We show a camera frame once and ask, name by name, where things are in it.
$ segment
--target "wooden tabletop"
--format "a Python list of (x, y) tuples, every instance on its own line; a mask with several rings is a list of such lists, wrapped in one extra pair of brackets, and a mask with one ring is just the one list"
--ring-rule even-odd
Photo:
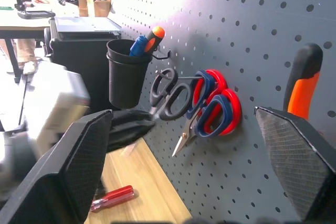
[(110, 224), (112, 221), (182, 223), (191, 217), (143, 139), (129, 156), (122, 151), (106, 156), (103, 182), (107, 191), (131, 185), (136, 197), (98, 213), (89, 212), (85, 224)]
[(49, 19), (23, 19), (17, 10), (0, 10), (0, 30), (43, 30), (49, 27)]

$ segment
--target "blue scissors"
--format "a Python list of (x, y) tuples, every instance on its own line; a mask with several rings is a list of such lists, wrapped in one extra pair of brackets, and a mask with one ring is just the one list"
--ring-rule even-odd
[[(149, 102), (152, 108), (149, 113), (153, 115), (154, 120), (161, 119), (163, 121), (172, 121), (181, 118), (191, 106), (194, 91), (187, 83), (181, 83), (176, 86), (176, 83), (178, 81), (178, 74), (176, 70), (172, 68), (167, 68), (162, 70), (161, 74), (169, 75), (170, 79), (164, 89), (160, 93), (158, 93), (157, 88), (159, 87), (159, 84), (163, 77), (161, 75), (157, 75), (155, 77), (150, 92)], [(186, 90), (187, 93), (185, 102), (183, 106), (176, 113), (173, 114), (171, 110), (172, 104), (183, 90)]]
[[(177, 152), (179, 152), (183, 146), (189, 140), (193, 139), (195, 136), (199, 136), (202, 138), (208, 138), (213, 136), (218, 136), (223, 130), (225, 130), (233, 119), (232, 108), (230, 106), (230, 102), (223, 95), (215, 95), (211, 102), (207, 105), (207, 99), (210, 96), (211, 92), (215, 89), (215, 79), (214, 77), (207, 73), (206, 71), (200, 70), (196, 73), (196, 76), (202, 76), (205, 83), (204, 93), (201, 95), (201, 98), (194, 106), (190, 106), (186, 113), (187, 120), (185, 122), (182, 135), (175, 147), (172, 156), (175, 156)], [(198, 80), (192, 80), (190, 86), (192, 90), (195, 90)], [(213, 109), (220, 105), (223, 110), (224, 117), (220, 123), (220, 125), (211, 133), (207, 133), (204, 130), (205, 123), (212, 113)], [(199, 112), (202, 111), (202, 115), (197, 120), (197, 116)]]

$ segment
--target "table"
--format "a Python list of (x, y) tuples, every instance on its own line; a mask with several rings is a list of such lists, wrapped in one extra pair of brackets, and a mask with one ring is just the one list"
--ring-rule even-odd
[(0, 39), (6, 41), (16, 83), (20, 81), (22, 70), (18, 67), (11, 39), (43, 39), (46, 27), (49, 27), (49, 20), (46, 18), (22, 19), (16, 10), (0, 10)]
[(191, 218), (143, 139), (129, 156), (121, 155), (122, 151), (106, 155), (103, 182), (107, 191), (131, 185), (137, 196), (98, 213), (89, 212), (85, 224), (110, 224), (112, 221), (182, 223)]

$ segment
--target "red scissors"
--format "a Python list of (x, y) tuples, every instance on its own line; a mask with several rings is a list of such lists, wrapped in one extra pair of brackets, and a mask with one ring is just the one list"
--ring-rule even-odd
[[(224, 95), (229, 102), (231, 103), (232, 106), (232, 112), (233, 112), (233, 119), (232, 122), (230, 123), (230, 125), (224, 129), (221, 134), (219, 134), (220, 136), (226, 135), (230, 132), (232, 132), (237, 125), (240, 122), (241, 117), (241, 106), (240, 106), (240, 101), (238, 96), (236, 95), (236, 93), (227, 88), (227, 82), (224, 78), (224, 76), (222, 75), (222, 73), (220, 73), (218, 70), (215, 69), (208, 69), (206, 70), (206, 72), (208, 74), (210, 74), (211, 76), (213, 76), (217, 82), (217, 87), (215, 88), (215, 90), (209, 95), (208, 99), (206, 100), (206, 105), (208, 105), (211, 101), (212, 98), (215, 95), (218, 94), (222, 94)], [(204, 84), (204, 80), (203, 79), (199, 79), (196, 87), (195, 87), (195, 91), (194, 91), (194, 104), (196, 104), (198, 102), (198, 100), (200, 99), (200, 95), (201, 95), (201, 91), (202, 91), (202, 87)], [(209, 117), (207, 118), (205, 124), (204, 124), (204, 130), (206, 133), (211, 133), (213, 130), (211, 129), (211, 125), (214, 122), (215, 118), (217, 117), (217, 115), (221, 112), (222, 107), (218, 104), (216, 105), (216, 107), (214, 108), (214, 110), (212, 111), (212, 113), (209, 115)]]

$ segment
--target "scissors handle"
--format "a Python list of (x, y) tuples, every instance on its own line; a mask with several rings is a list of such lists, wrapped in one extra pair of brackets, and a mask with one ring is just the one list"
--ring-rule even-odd
[[(231, 131), (233, 131), (238, 126), (242, 118), (241, 117), (241, 105), (240, 105), (240, 101), (236, 93), (231, 89), (225, 89), (222, 91), (222, 95), (224, 95), (231, 103), (233, 119), (230, 125), (224, 131), (222, 131), (221, 134), (219, 134), (220, 136), (226, 135), (230, 133)], [(205, 125), (204, 125), (205, 132), (207, 133), (212, 132), (211, 125), (221, 110), (222, 108), (219, 104), (214, 108), (214, 110), (208, 117), (207, 121), (205, 122)]]
[[(196, 110), (200, 107), (204, 106), (204, 100), (208, 98), (208, 96), (210, 95), (211, 91), (213, 91), (213, 89), (215, 88), (215, 79), (208, 74), (206, 71), (204, 70), (199, 70), (196, 72), (195, 76), (201, 76), (203, 77), (204, 81), (205, 81), (205, 90), (204, 93), (202, 94), (201, 98), (197, 101), (196, 105), (194, 106), (190, 106), (190, 108), (188, 109), (186, 116), (188, 119), (192, 118), (192, 116), (195, 114)], [(194, 93), (195, 87), (197, 85), (199, 80), (192, 80), (190, 83), (192, 92)]]
[[(206, 72), (208, 74), (210, 74), (212, 77), (214, 77), (215, 81), (217, 82), (216, 89), (214, 91), (212, 91), (211, 94), (209, 95), (209, 97), (206, 99), (206, 104), (209, 104), (211, 102), (212, 98), (215, 95), (220, 94), (224, 89), (227, 89), (227, 83), (226, 83), (226, 80), (225, 80), (224, 76), (222, 75), (222, 73), (219, 72), (218, 70), (208, 69), (208, 70), (206, 70)], [(197, 82), (197, 85), (196, 85), (195, 91), (194, 91), (194, 105), (200, 99), (203, 84), (204, 84), (204, 79), (200, 79)]]
[[(187, 91), (186, 101), (183, 107), (173, 114), (171, 109), (172, 105), (183, 90)], [(187, 112), (188, 108), (191, 106), (191, 103), (193, 101), (192, 94), (193, 93), (191, 87), (188, 84), (181, 83), (177, 85), (176, 88), (170, 94), (170, 96), (166, 98), (166, 102), (159, 109), (158, 111), (159, 118), (163, 121), (172, 121), (183, 117), (183, 115)]]
[[(205, 123), (207, 122), (209, 116), (217, 105), (220, 105), (220, 107), (222, 108), (224, 117), (219, 126), (213, 132), (207, 133), (204, 129)], [(232, 119), (233, 113), (229, 100), (222, 94), (215, 95), (212, 101), (208, 104), (208, 106), (203, 109), (202, 115), (198, 119), (195, 133), (197, 136), (205, 138), (218, 136), (231, 124)]]
[(153, 84), (152, 84), (150, 97), (149, 97), (149, 102), (150, 102), (152, 107), (157, 106), (158, 103), (163, 98), (165, 98), (167, 95), (170, 94), (170, 92), (172, 91), (172, 89), (174, 88), (174, 86), (176, 85), (177, 80), (178, 80), (177, 72), (176, 72), (176, 70), (174, 70), (172, 68), (166, 68), (166, 69), (162, 70), (162, 73), (164, 75), (166, 75), (168, 73), (171, 73), (172, 76), (171, 76), (171, 79), (169, 80), (169, 82), (167, 83), (167, 85), (164, 87), (164, 89), (160, 93), (158, 93), (157, 88), (159, 87), (159, 84), (162, 80), (162, 76), (157, 75), (155, 77), (155, 80), (153, 81)]

